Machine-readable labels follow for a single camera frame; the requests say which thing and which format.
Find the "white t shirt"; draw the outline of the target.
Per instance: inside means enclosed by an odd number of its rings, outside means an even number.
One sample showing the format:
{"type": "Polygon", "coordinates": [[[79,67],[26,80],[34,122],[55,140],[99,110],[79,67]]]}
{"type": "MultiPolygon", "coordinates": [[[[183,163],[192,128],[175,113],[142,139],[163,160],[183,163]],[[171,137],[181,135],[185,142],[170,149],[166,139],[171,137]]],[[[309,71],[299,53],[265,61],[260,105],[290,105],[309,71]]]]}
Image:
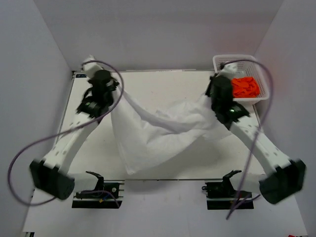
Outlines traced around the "white t shirt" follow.
{"type": "Polygon", "coordinates": [[[165,110],[149,112],[135,98],[115,93],[111,112],[118,153],[128,174],[156,167],[203,138],[215,142],[231,133],[211,109],[205,95],[196,101],[178,101],[165,110]]]}

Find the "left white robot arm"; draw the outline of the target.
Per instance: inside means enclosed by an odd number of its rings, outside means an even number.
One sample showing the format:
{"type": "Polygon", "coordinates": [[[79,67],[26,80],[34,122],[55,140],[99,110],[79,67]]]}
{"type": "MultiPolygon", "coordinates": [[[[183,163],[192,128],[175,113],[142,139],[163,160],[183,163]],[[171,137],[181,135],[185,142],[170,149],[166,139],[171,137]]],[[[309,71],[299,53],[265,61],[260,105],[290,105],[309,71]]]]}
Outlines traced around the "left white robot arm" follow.
{"type": "Polygon", "coordinates": [[[63,135],[44,158],[30,164],[35,187],[59,200],[66,200],[73,193],[99,197],[104,192],[104,178],[100,174],[92,171],[69,173],[81,146],[118,103],[113,92],[119,83],[109,71],[95,72],[88,82],[91,87],[76,109],[72,131],[63,135]]]}

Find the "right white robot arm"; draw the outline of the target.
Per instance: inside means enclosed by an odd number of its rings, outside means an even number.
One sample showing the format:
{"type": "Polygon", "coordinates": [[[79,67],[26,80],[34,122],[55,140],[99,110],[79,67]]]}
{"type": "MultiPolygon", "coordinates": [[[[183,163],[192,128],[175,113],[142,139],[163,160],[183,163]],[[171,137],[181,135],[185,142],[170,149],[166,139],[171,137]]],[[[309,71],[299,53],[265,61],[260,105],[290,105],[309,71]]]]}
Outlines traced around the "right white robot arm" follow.
{"type": "Polygon", "coordinates": [[[264,170],[263,175],[233,170],[223,176],[217,190],[218,196],[236,196],[241,189],[257,193],[271,203],[277,204],[303,188],[306,165],[300,159],[292,160],[278,149],[269,138],[252,124],[250,113],[233,100],[230,79],[214,75],[206,90],[216,118],[235,135],[254,155],[264,170]]]}

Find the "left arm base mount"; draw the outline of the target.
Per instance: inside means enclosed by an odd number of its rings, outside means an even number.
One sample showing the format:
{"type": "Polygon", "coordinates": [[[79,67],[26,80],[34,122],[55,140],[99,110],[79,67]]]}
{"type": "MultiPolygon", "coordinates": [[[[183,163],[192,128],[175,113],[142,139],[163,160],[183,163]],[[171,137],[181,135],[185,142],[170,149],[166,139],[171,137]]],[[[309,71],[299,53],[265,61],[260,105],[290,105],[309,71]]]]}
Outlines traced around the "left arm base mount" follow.
{"type": "Polygon", "coordinates": [[[124,194],[124,181],[109,181],[98,173],[74,174],[75,189],[72,208],[119,209],[124,194]]]}

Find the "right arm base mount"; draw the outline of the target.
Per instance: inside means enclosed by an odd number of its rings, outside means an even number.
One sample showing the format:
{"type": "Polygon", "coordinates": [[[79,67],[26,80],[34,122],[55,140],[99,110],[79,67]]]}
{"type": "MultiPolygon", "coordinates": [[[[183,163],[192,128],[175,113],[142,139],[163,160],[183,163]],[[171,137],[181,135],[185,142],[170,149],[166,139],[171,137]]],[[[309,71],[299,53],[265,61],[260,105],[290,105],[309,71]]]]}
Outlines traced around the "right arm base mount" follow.
{"type": "Polygon", "coordinates": [[[241,170],[233,170],[224,175],[221,180],[211,180],[202,186],[202,192],[206,194],[208,210],[229,210],[235,200],[236,190],[233,188],[230,178],[241,173],[241,170]]]}

